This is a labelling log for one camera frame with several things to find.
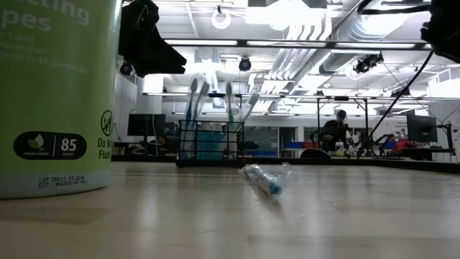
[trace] green container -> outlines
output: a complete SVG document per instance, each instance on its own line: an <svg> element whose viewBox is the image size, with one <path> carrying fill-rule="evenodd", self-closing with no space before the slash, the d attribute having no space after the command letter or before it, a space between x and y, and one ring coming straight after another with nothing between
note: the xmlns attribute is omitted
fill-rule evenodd
<svg viewBox="0 0 460 259"><path fill-rule="evenodd" d="M0 1L0 198L110 183L121 0Z"/></svg>

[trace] fresh scent icon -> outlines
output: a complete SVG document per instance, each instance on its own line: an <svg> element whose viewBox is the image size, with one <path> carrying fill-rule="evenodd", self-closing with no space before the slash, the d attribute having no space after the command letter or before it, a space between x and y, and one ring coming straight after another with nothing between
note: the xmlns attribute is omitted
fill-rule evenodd
<svg viewBox="0 0 460 259"><path fill-rule="evenodd" d="M29 146L33 149L39 149L40 152L45 150L45 147L43 147L43 137L42 135L38 134L38 136L35 138L35 140L29 140Z"/></svg>

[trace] computer monitor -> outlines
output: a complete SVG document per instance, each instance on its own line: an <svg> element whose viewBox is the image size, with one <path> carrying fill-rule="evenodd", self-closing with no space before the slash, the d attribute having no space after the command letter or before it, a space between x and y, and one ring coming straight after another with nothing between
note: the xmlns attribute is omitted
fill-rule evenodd
<svg viewBox="0 0 460 259"><path fill-rule="evenodd" d="M407 115L409 141L438 142L436 118Z"/></svg>
<svg viewBox="0 0 460 259"><path fill-rule="evenodd" d="M148 136L163 137L165 123L166 115L164 114L130 114L128 136L144 137L144 142L147 142Z"/></svg>

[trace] ceiling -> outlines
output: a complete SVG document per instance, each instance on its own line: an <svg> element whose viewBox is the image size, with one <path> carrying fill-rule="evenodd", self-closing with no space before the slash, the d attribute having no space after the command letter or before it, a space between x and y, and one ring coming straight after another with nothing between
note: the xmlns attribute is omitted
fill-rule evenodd
<svg viewBox="0 0 460 259"><path fill-rule="evenodd" d="M346 15L358 4L359 0L343 0L343 7L330 10L333 29L341 29L341 22ZM218 3L208 2L174 2L172 5L166 1L157 2L160 8L160 20L157 28L163 39L183 38L183 39L251 39L251 40L283 40L289 34L289 28L275 30L268 24L247 24L245 13L248 10L247 2L236 1L235 4L221 3L221 9L230 13L231 21L226 29L218 29L211 22L213 14L217 10ZM424 22L430 19L429 13L411 14L405 23L391 32L382 40L400 42L420 41L420 28ZM222 22L224 18L217 16L216 20ZM374 26L385 26L385 22L376 23ZM176 88L177 91L186 90L190 79L196 73L201 72L201 67L196 67L196 50L199 47L176 47L188 60L186 73L183 75L165 76L164 86L169 90ZM233 78L238 83L247 84L249 77L253 73L267 73L270 71L280 54L278 48L239 48L239 47L220 47L218 49L218 62L221 67L217 68L216 75L220 81ZM382 94L384 88L397 85L397 81L408 80L415 75L428 55L428 51L382 51L384 65L380 64L376 68L364 75L357 75L351 72L353 64L350 63L343 67L338 73L328 76L328 80L315 86L319 90L327 91L328 95L356 95L366 96ZM252 62L252 69L249 72L240 72L238 64L241 57L249 57ZM422 73L413 85L412 90L418 92L418 96L424 96L428 79L436 76L437 73L446 69L457 70L455 64L442 57L433 56L426 73Z"/></svg>

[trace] table surface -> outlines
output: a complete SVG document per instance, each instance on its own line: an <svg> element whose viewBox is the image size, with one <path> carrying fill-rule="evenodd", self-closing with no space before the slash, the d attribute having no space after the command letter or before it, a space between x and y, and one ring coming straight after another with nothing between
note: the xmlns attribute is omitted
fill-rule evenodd
<svg viewBox="0 0 460 259"><path fill-rule="evenodd" d="M114 163L110 187L0 201L0 251L34 259L459 258L458 176L293 168L297 176L270 203L235 169Z"/></svg>

